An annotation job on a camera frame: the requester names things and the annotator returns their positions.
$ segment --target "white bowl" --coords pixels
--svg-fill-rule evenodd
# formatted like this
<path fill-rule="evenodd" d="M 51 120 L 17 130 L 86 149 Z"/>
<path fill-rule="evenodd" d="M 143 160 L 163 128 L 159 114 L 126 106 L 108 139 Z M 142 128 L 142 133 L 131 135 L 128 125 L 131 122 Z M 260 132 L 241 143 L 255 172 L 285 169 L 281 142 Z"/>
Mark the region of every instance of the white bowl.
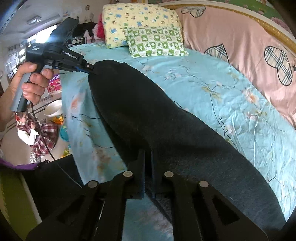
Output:
<path fill-rule="evenodd" d="M 44 115 L 51 118 L 54 116 L 59 116 L 63 113 L 62 110 L 62 100 L 56 100 L 50 103 L 43 111 Z"/>

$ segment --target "green checkered pillow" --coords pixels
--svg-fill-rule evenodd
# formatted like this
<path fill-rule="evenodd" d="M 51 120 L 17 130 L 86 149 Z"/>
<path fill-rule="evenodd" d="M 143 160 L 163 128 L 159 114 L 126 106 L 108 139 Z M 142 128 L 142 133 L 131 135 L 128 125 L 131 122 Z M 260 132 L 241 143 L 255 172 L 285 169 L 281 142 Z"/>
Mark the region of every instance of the green checkered pillow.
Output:
<path fill-rule="evenodd" d="M 124 35 L 133 58 L 189 54 L 184 49 L 179 30 L 175 27 L 125 28 Z"/>

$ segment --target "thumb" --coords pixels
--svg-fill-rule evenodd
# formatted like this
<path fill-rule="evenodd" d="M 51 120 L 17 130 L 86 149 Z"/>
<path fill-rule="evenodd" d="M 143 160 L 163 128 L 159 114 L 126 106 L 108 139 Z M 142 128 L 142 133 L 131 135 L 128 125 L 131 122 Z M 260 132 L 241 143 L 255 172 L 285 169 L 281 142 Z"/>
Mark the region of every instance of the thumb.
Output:
<path fill-rule="evenodd" d="M 22 79 L 22 76 L 26 73 L 31 73 L 31 72 L 34 72 L 35 70 L 37 69 L 37 64 L 33 64 L 31 62 L 26 62 L 24 64 L 22 64 L 15 76 L 13 77 L 12 81 L 11 81 L 11 88 L 13 91 L 16 91 L 19 83 L 20 83 L 20 80 Z"/>

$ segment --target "plaid dress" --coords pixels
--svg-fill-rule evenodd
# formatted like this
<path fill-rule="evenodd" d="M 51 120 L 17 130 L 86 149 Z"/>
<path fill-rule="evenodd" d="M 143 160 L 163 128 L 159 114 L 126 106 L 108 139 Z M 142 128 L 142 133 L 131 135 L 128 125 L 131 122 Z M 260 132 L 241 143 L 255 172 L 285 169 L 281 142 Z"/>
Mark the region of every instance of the plaid dress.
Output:
<path fill-rule="evenodd" d="M 26 131 L 28 133 L 28 135 L 30 135 L 31 121 L 35 122 L 34 119 L 32 118 L 32 116 L 30 114 L 28 114 L 28 122 L 26 124 L 21 124 L 21 123 L 17 122 L 17 130 Z M 42 135 L 44 137 L 44 141 L 46 142 L 48 149 L 51 151 L 57 142 L 58 126 L 56 123 L 52 123 L 52 122 L 43 123 L 43 124 L 39 124 L 39 125 L 40 125 Z M 40 133 L 36 137 L 34 145 L 32 145 L 31 147 L 33 149 L 32 151 L 36 155 L 45 156 L 48 154 L 48 151 L 46 149 L 46 146 L 43 142 L 43 139 L 42 139 Z"/>

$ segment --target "bolt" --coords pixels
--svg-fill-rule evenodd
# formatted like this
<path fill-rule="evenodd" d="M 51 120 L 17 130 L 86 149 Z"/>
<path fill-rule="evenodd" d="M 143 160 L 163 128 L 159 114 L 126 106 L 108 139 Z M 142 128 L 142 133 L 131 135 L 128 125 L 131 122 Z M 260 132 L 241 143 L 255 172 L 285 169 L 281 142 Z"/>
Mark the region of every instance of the bolt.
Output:
<path fill-rule="evenodd" d="M 170 171 L 165 172 L 165 177 L 172 177 L 174 174 Z"/>
<path fill-rule="evenodd" d="M 125 171 L 125 172 L 123 173 L 123 175 L 124 175 L 125 177 L 131 177 L 131 176 L 133 175 L 133 173 L 132 173 L 131 171 Z"/>
<path fill-rule="evenodd" d="M 96 181 L 90 181 L 87 185 L 89 188 L 95 188 L 98 185 L 98 183 Z"/>
<path fill-rule="evenodd" d="M 209 186 L 209 183 L 207 181 L 200 181 L 200 186 L 203 188 L 207 188 Z"/>

